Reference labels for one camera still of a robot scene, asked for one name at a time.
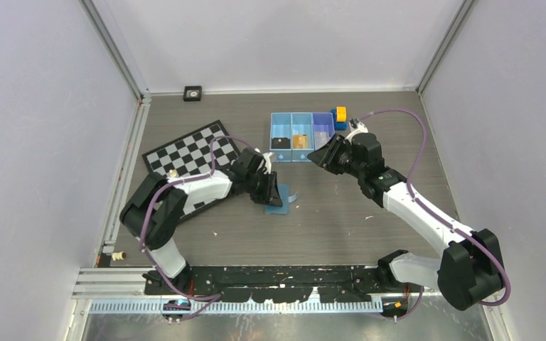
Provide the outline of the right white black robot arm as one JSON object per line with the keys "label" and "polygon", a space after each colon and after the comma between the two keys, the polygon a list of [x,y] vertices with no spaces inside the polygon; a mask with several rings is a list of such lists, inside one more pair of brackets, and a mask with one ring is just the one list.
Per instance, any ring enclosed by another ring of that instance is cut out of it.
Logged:
{"label": "right white black robot arm", "polygon": [[408,178],[386,166],[374,134],[336,134],[307,158],[329,173],[356,178],[366,198],[406,222],[437,252],[429,258],[397,250],[379,259],[381,288],[392,292],[404,283],[431,288],[457,310],[490,306],[488,297],[499,291],[503,296],[495,305],[509,298],[511,284],[497,236],[453,220],[421,196]]}

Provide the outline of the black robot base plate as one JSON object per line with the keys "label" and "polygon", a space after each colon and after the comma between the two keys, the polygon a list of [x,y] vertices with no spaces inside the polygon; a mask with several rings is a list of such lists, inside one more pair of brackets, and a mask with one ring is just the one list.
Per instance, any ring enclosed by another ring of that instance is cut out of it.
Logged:
{"label": "black robot base plate", "polygon": [[143,274],[148,296],[177,291],[200,300],[225,303],[303,303],[317,294],[322,303],[361,303],[372,294],[406,297],[423,288],[390,279],[376,266],[189,266],[164,280],[156,270]]}

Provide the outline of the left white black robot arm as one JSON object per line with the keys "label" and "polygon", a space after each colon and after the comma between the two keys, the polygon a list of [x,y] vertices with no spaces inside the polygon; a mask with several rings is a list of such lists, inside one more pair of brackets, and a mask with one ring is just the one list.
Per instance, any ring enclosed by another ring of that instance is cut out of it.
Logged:
{"label": "left white black robot arm", "polygon": [[122,209],[119,220],[139,241],[164,273],[162,284],[173,294],[183,293],[190,283],[187,267],[174,232],[185,211],[195,204],[224,200],[247,193],[251,201],[281,207],[277,174],[271,152],[245,148],[238,159],[205,173],[169,178],[151,173]]}

